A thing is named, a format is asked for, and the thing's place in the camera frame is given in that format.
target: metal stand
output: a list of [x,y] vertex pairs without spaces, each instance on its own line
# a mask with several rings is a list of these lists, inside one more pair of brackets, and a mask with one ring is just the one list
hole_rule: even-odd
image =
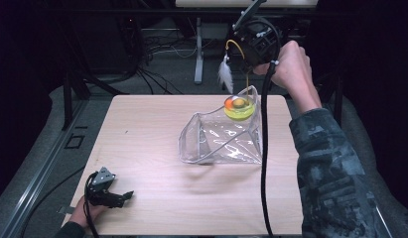
[[113,96],[127,94],[109,86],[108,84],[100,81],[98,78],[92,75],[85,75],[73,71],[68,72],[64,80],[65,124],[62,127],[63,131],[67,129],[68,125],[72,121],[73,109],[71,91],[73,90],[73,92],[80,100],[88,100],[91,95],[91,92],[89,91],[88,87],[83,81],[84,78],[90,81],[91,83],[94,83],[98,87],[102,88],[103,90],[107,91]]
[[326,80],[325,84],[319,91],[319,97],[322,102],[329,102],[333,95],[334,98],[334,118],[340,125],[342,115],[342,98],[343,98],[343,80],[338,73],[334,73],[330,76],[329,80]]
[[201,18],[197,18],[197,67],[195,69],[195,84],[203,83],[204,53]]

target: clear plastic container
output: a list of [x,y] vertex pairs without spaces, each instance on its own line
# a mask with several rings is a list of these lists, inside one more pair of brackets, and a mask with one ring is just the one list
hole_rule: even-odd
[[227,116],[224,106],[208,113],[195,113],[179,139],[182,162],[261,164],[262,128],[257,90],[254,86],[249,86],[236,96],[253,103],[251,116],[247,119],[234,119]]

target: black cable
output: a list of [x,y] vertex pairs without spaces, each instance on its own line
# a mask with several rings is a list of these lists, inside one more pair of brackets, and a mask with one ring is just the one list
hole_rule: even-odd
[[150,74],[149,74],[149,71],[147,71],[147,70],[145,70],[145,69],[141,69],[141,71],[142,71],[142,73],[144,73],[145,75],[147,75],[149,78],[151,78],[155,83],[157,83],[157,85],[159,85],[160,86],[160,88],[161,89],[163,89],[163,91],[164,91],[164,93],[169,93],[169,94],[173,94],[171,91],[169,91],[168,89],[167,89],[167,80],[166,80],[166,86],[163,86],[163,85],[161,85],[160,84],[160,82],[158,82],[157,81],[157,79],[155,79],[153,76],[151,76]]
[[90,181],[94,179],[97,174],[98,172],[95,172],[88,177],[88,179],[85,182],[84,195],[83,195],[85,199],[85,203],[83,204],[83,212],[85,213],[86,221],[88,222],[89,229],[91,230],[94,238],[99,238],[99,236],[98,236],[97,230],[95,229],[95,225],[92,221],[91,214],[89,212],[89,196],[88,196],[87,190],[88,190],[88,185]]
[[[281,43],[279,39],[278,32],[272,26],[272,30],[276,34],[276,52],[274,55],[274,60],[278,59],[280,50],[281,50]],[[265,220],[265,226],[268,231],[270,237],[274,237],[272,233],[271,224],[269,221],[269,214],[268,214],[268,205],[266,202],[266,167],[268,164],[268,113],[267,113],[267,99],[268,99],[268,91],[271,84],[271,77],[275,73],[275,65],[276,62],[272,60],[269,64],[269,68],[267,73],[265,74],[265,79],[263,81],[262,86],[262,94],[261,94],[261,116],[262,116],[262,169],[261,169],[261,178],[260,178],[260,195],[262,200],[262,210],[263,210],[263,217]]]
[[144,79],[144,81],[148,84],[148,87],[151,90],[151,95],[154,95],[154,89],[152,88],[150,82],[147,80],[147,78],[144,76],[144,74],[142,73],[142,69],[138,69],[138,74]]
[[37,210],[37,208],[39,208],[39,206],[46,200],[47,197],[49,197],[50,194],[52,194],[52,192],[54,192],[59,186],[61,186],[65,181],[67,181],[68,179],[72,178],[74,175],[76,175],[77,173],[79,173],[80,171],[82,171],[83,169],[85,169],[85,166],[79,168],[78,170],[76,170],[75,172],[73,172],[72,174],[70,174],[68,177],[66,177],[65,179],[63,179],[61,182],[59,182],[58,184],[56,184],[51,190],[49,190],[41,200],[39,200],[39,202],[37,203],[36,206],[33,207],[33,209],[30,211],[30,213],[28,214],[28,217],[26,218],[26,221],[24,223],[24,226],[22,228],[21,231],[21,235],[20,237],[23,238],[25,231],[27,230],[27,226],[28,223],[30,222],[31,217],[33,216],[34,212]]
[[143,70],[146,71],[147,73],[151,74],[151,75],[154,75],[154,76],[157,76],[157,77],[163,79],[163,80],[166,82],[166,84],[167,84],[167,83],[170,84],[170,85],[171,85],[176,91],[178,91],[180,94],[184,94],[184,93],[183,93],[181,90],[179,90],[171,81],[169,81],[169,80],[167,80],[166,78],[164,78],[163,75],[158,74],[158,73],[156,73],[156,72],[152,72],[152,71],[146,70],[146,69],[143,69]]
[[171,38],[152,37],[151,39],[149,39],[149,40],[153,41],[151,43],[146,43],[146,48],[147,48],[146,52],[149,55],[152,55],[153,53],[156,53],[161,49],[175,48],[175,47],[179,47],[179,46],[185,45],[185,44],[191,44],[192,46],[195,45],[195,43],[192,42],[191,40],[184,39],[184,38],[176,39],[176,40],[173,40],[171,42],[166,42],[166,43],[161,43],[160,39],[171,39]]

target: wire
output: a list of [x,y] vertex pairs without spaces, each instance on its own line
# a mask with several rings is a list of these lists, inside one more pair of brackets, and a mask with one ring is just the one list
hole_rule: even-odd
[[36,206],[34,206],[34,208],[30,211],[30,213],[28,214],[28,217],[24,223],[24,226],[22,228],[21,231],[21,235],[20,237],[23,238],[25,231],[27,230],[27,226],[30,222],[31,217],[33,216],[34,212],[39,208],[39,206],[46,200],[47,197],[49,197],[50,194],[52,194],[52,192],[54,192],[59,186],[61,186],[65,181],[69,180],[70,178],[72,178],[74,175],[76,175],[77,173],[79,173],[80,171],[82,171],[83,169],[85,169],[85,166],[77,169],[75,172],[73,172],[72,174],[70,174],[68,177],[66,177],[65,179],[63,179],[61,182],[59,182],[58,184],[56,184],[52,189],[50,189],[41,200],[39,200],[39,202],[37,203]]
[[184,39],[184,38],[178,38],[174,39],[172,41],[162,41],[162,40],[171,40],[173,38],[169,37],[149,37],[146,38],[145,41],[145,47],[148,51],[154,51],[155,49],[160,49],[160,48],[170,48],[174,46],[181,46],[181,45],[191,45],[194,46],[195,42],[192,40]]
[[[172,51],[155,52],[155,53],[152,53],[152,55],[163,54],[163,53],[176,53],[179,57],[185,59],[185,58],[192,57],[195,54],[195,52],[197,51],[197,48],[194,48],[192,50],[188,50],[188,49],[177,50],[176,48],[172,47],[172,49],[173,49]],[[190,51],[193,51],[193,52],[191,54],[187,55],[187,56],[182,56],[181,54],[179,54],[179,52],[190,52]]]
[[89,211],[89,196],[88,196],[87,190],[88,190],[89,182],[92,179],[94,179],[97,174],[98,172],[95,172],[88,177],[88,179],[85,182],[84,195],[83,195],[85,198],[85,203],[83,204],[83,213],[85,213],[86,221],[88,223],[89,229],[91,230],[94,238],[99,238],[99,236],[98,236],[97,230],[95,229],[94,222],[92,221],[91,213]]
[[[280,38],[277,30],[275,27],[270,26],[277,38],[277,47],[274,56],[274,60],[278,59],[280,50],[281,50],[281,43]],[[271,60],[268,68],[268,72],[265,75],[265,79],[263,81],[262,86],[262,95],[261,95],[261,117],[262,117],[262,169],[261,169],[261,177],[260,177],[260,195],[262,200],[262,209],[263,209],[263,216],[265,220],[265,226],[268,231],[270,237],[274,237],[272,233],[271,224],[269,221],[268,215],[268,206],[266,202],[266,168],[268,163],[268,113],[267,113],[267,99],[268,99],[268,90],[271,84],[271,77],[275,73],[275,65],[276,61]]]
[[194,24],[192,24],[191,18],[188,18],[189,25],[191,25],[192,31],[194,31],[195,36],[197,35],[197,31],[195,31]]
[[241,47],[238,45],[238,43],[235,42],[234,40],[228,40],[228,41],[225,43],[225,50],[226,50],[226,51],[228,51],[228,43],[233,43],[233,44],[235,44],[235,45],[237,46],[238,50],[240,51],[241,56],[242,56],[243,59],[244,59],[244,52],[243,52],[243,50],[241,49]]
[[[161,89],[163,89],[164,94],[166,94],[166,93],[167,93],[167,94],[171,94],[171,95],[174,94],[173,92],[171,92],[171,91],[168,89],[168,86],[169,86],[169,85],[172,86],[172,87],[173,87],[177,92],[179,92],[180,94],[184,94],[184,93],[183,93],[181,90],[179,90],[172,82],[170,82],[170,81],[167,80],[164,76],[162,76],[162,75],[160,75],[160,74],[158,74],[158,73],[156,73],[156,72],[152,72],[152,71],[146,70],[146,69],[144,69],[144,68],[142,68],[142,67],[139,67],[139,68],[138,68],[138,74],[147,82],[148,86],[150,87],[150,90],[151,90],[151,93],[152,93],[152,94],[154,94],[154,90],[153,90],[151,84],[149,83],[149,81],[147,80],[146,76],[148,76],[149,79],[153,80]],[[158,78],[164,80],[165,85],[163,86],[163,85],[157,80],[157,78],[155,78],[155,77],[158,77]]]

